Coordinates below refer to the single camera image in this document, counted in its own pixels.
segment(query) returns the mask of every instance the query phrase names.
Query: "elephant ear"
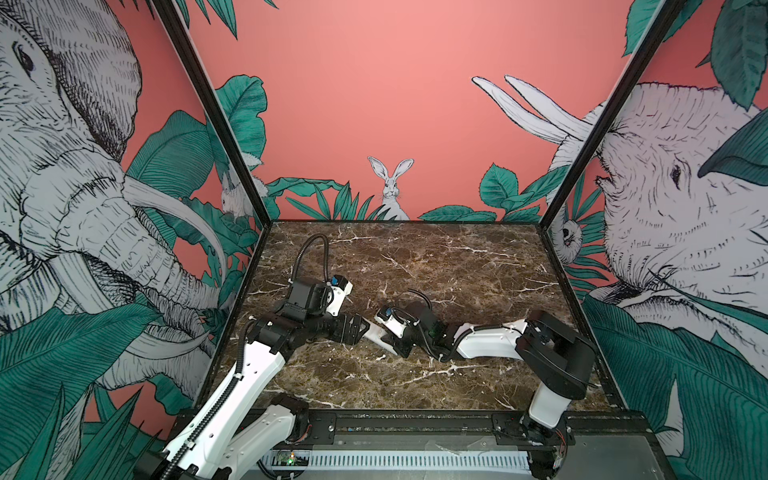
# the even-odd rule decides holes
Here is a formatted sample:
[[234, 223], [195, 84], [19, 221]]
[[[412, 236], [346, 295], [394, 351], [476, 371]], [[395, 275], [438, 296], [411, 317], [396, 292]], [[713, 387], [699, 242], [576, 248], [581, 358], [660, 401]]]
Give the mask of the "elephant ear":
[[741, 127], [699, 169], [699, 178], [719, 172], [768, 186], [768, 109]]
[[0, 11], [40, 45], [95, 140], [121, 158], [134, 132], [141, 70], [106, 1], [0, 0]]

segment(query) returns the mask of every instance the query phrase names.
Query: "elephant eye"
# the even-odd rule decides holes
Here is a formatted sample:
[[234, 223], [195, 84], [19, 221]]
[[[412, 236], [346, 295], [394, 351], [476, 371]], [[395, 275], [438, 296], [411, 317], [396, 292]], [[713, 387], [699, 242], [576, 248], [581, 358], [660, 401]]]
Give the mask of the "elephant eye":
[[30, 73], [35, 69], [35, 63], [29, 58], [27, 52], [24, 51], [24, 47], [15, 41], [13, 42], [13, 52], [16, 54], [16, 59], [22, 68], [24, 68], [27, 76], [30, 76]]
[[672, 181], [674, 182], [674, 186], [677, 187], [677, 189], [680, 189], [680, 165], [675, 165], [672, 169], [672, 172], [670, 173], [670, 177], [672, 177]]

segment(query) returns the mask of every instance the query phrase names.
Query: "rabbit ear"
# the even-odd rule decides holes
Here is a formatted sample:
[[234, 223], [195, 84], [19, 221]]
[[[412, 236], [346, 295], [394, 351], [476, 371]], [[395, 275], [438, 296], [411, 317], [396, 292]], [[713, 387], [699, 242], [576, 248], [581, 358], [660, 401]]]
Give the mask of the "rabbit ear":
[[395, 173], [392, 175], [392, 178], [399, 177], [400, 175], [402, 175], [405, 172], [407, 172], [408, 169], [410, 167], [412, 167], [412, 166], [413, 166], [413, 159], [412, 158], [409, 158], [408, 160], [403, 160], [402, 162], [400, 162], [400, 164], [395, 169]]
[[376, 160], [374, 157], [368, 157], [368, 160], [371, 162], [371, 167], [373, 167], [373, 172], [376, 175], [379, 175], [384, 180], [389, 179], [389, 172], [381, 161]]

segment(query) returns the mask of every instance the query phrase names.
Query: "robotic arm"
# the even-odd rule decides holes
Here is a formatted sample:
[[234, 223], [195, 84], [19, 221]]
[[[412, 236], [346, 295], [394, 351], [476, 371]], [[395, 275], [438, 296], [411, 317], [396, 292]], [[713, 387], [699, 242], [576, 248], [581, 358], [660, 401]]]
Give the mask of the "robotic arm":
[[[299, 277], [300, 261], [310, 244], [325, 243], [324, 280]], [[309, 435], [309, 406], [280, 394], [264, 414], [241, 432], [237, 428], [266, 384], [307, 340], [326, 337], [357, 344], [366, 337], [387, 351], [408, 357], [420, 346], [442, 362], [478, 356], [525, 361], [541, 379], [521, 428], [532, 445], [552, 445], [564, 430], [562, 413], [573, 399], [583, 399], [595, 359], [589, 340], [540, 310], [527, 318], [496, 326], [471, 323], [449, 325], [425, 304], [405, 309], [383, 306], [376, 314], [381, 325], [360, 315], [340, 312], [352, 284], [343, 276], [328, 277], [328, 240], [310, 237], [302, 246], [290, 277], [286, 299], [273, 312], [251, 316], [240, 334], [237, 363], [190, 424], [161, 454], [147, 452], [134, 468], [137, 480], [239, 480], [272, 447], [298, 443]], [[537, 450], [531, 473], [552, 478], [562, 458]]]

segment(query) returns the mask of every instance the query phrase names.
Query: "wallpaper mural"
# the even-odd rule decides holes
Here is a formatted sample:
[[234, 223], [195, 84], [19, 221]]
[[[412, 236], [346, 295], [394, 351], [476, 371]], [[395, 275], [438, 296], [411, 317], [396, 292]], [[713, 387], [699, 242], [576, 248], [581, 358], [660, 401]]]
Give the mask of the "wallpaper mural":
[[[272, 218], [521, 222], [544, 213], [568, 152], [597, 118], [590, 110], [610, 94], [628, 60], [622, 54], [655, 8], [634, 14], [625, 31], [631, 0], [209, 2], [216, 16], [202, 1], [177, 4], [214, 86], [243, 74], [264, 80], [269, 108], [264, 97], [223, 102], [240, 143], [250, 127], [238, 118], [255, 113], [260, 128], [266, 122], [266, 150], [248, 152], [248, 161]], [[516, 28], [520, 38], [551, 38], [515, 48]], [[551, 50], [567, 37], [574, 63], [589, 57], [589, 85], [551, 74], [583, 68]], [[533, 71], [566, 91], [580, 117], [506, 71]], [[498, 78], [544, 118], [519, 107]], [[527, 138], [504, 113], [546, 142]]]
[[253, 208], [146, 4], [0, 2], [0, 70], [0, 478], [133, 478], [207, 373]]
[[550, 234], [677, 477], [764, 478], [768, 7], [687, 8]]

